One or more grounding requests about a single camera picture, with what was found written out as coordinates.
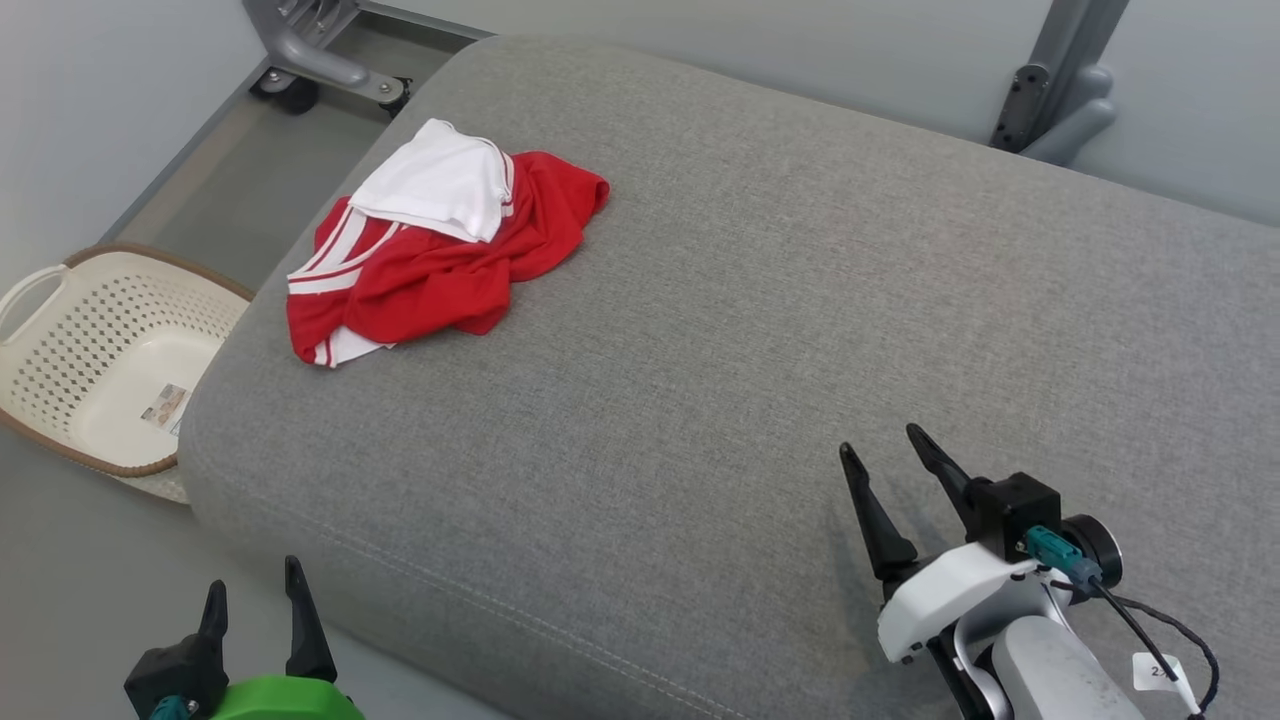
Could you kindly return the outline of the cream plastic laundry basket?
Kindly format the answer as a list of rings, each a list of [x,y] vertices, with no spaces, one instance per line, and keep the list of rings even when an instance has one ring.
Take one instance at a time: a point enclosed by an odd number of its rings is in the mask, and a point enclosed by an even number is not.
[[[252,297],[206,268],[129,243],[93,246],[27,275],[0,297],[0,424],[187,503],[180,434],[140,414],[166,383],[191,401]]]

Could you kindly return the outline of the grey fabric sofa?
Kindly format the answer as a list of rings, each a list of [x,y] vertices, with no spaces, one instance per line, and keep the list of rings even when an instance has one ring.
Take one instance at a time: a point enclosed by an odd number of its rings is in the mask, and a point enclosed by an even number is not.
[[[590,41],[483,40],[429,118],[608,179],[484,337],[335,370],[285,329],[303,234],[212,360],[179,464],[274,588],[520,717],[955,720],[884,660],[838,446],[923,555],[908,442],[1088,512],[1120,591],[1215,650],[1211,720],[1280,720],[1280,228]]]

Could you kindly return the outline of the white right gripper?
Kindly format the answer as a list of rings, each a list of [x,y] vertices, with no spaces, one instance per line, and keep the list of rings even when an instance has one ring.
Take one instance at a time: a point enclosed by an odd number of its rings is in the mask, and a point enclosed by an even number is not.
[[[972,478],[920,425],[906,424],[906,434],[924,469],[943,487],[964,528],[975,529]],[[1006,584],[1036,577],[1047,566],[1034,559],[1009,562],[977,542],[948,550],[924,564],[914,543],[901,536],[876,497],[870,474],[850,443],[841,443],[840,461],[870,569],[883,584],[878,639],[884,656],[904,661],[927,641],[954,626],[957,662],[970,664],[973,657],[966,653],[966,643],[978,637],[964,635],[961,628],[984,626],[996,618],[996,629],[1010,623],[1011,606],[1004,601],[992,605],[989,598]]]

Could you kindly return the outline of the small printed sticker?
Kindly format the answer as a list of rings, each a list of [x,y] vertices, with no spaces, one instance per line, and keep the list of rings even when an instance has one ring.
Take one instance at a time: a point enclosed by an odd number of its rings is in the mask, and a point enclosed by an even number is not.
[[[140,414],[140,419],[151,427],[178,437],[188,401],[189,391],[187,388],[166,383]]]

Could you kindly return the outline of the red and white t-shirt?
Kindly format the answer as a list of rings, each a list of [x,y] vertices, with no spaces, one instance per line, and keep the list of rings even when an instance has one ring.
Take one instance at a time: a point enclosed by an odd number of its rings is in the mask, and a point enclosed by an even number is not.
[[[607,179],[553,154],[509,154],[431,118],[320,220],[285,278],[291,347],[335,368],[440,331],[485,334],[609,197]]]

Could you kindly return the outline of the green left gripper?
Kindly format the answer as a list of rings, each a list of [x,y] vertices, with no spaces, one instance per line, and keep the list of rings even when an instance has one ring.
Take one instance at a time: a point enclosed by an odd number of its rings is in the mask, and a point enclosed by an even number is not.
[[[210,720],[366,720],[334,683],[337,666],[302,562],[285,556],[291,602],[287,676],[255,676],[227,689]],[[227,585],[210,583],[197,635],[221,646],[229,626]]]

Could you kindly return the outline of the grey metal partition post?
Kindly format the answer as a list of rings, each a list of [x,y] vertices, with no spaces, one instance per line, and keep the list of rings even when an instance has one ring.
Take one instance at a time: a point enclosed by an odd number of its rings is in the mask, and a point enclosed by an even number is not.
[[[1068,167],[1117,119],[1102,54],[1129,0],[1052,0],[1027,63],[1009,83],[988,145]]]

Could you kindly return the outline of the grey partition post with casters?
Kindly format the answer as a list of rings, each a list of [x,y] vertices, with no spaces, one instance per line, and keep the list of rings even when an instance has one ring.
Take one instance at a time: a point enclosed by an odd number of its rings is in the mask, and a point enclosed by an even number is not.
[[[372,100],[394,118],[411,99],[412,79],[375,72],[328,46],[360,14],[358,0],[241,0],[268,51],[268,68],[250,92],[300,115],[321,86]]]

